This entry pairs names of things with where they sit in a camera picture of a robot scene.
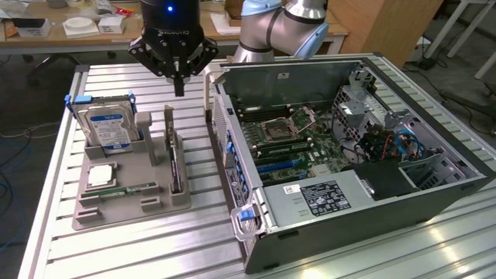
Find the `circuit board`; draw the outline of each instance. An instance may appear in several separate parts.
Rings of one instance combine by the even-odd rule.
[[[351,164],[340,144],[331,135],[327,126],[319,121],[318,116],[311,120],[303,114],[300,113],[292,119],[294,125],[300,129],[304,128],[300,133],[295,131],[290,133],[291,129],[280,124],[284,123],[280,119],[270,120],[266,124],[263,121],[242,123],[264,186],[338,173]],[[287,146],[303,147],[304,150],[291,152],[291,148],[286,148]],[[270,152],[264,153],[267,149],[271,149],[272,152],[278,150],[282,152],[272,155],[268,154]]]

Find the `gray robot arm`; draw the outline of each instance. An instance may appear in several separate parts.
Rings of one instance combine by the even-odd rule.
[[[274,60],[274,49],[312,57],[326,39],[326,0],[246,0],[236,63]]]

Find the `blue pcie slot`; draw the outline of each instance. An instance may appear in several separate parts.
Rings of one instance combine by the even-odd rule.
[[[296,160],[292,160],[292,161],[288,161],[288,162],[260,166],[260,167],[256,168],[256,170],[259,171],[259,173],[267,173],[268,171],[288,169],[291,167],[296,167],[298,161],[299,160],[296,159]]]

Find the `white box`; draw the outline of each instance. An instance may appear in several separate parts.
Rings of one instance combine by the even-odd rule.
[[[63,25],[68,39],[100,35],[95,22],[86,17],[74,17],[68,19]]]
[[[51,28],[52,25],[48,19],[46,19],[46,23],[42,27],[18,27],[18,32],[22,37],[48,37]]]
[[[124,28],[124,21],[119,16],[104,17],[99,22],[102,34],[123,34]]]
[[[415,48],[407,62],[420,62],[420,60],[423,59],[422,55],[423,55],[423,53],[426,54],[430,46],[431,46],[431,41],[428,39],[426,39],[426,37],[420,37],[420,39],[418,41],[416,48]]]

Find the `wooden cabinet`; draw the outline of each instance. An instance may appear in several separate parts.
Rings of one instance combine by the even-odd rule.
[[[330,0],[350,30],[340,53],[380,52],[402,67],[443,0]]]

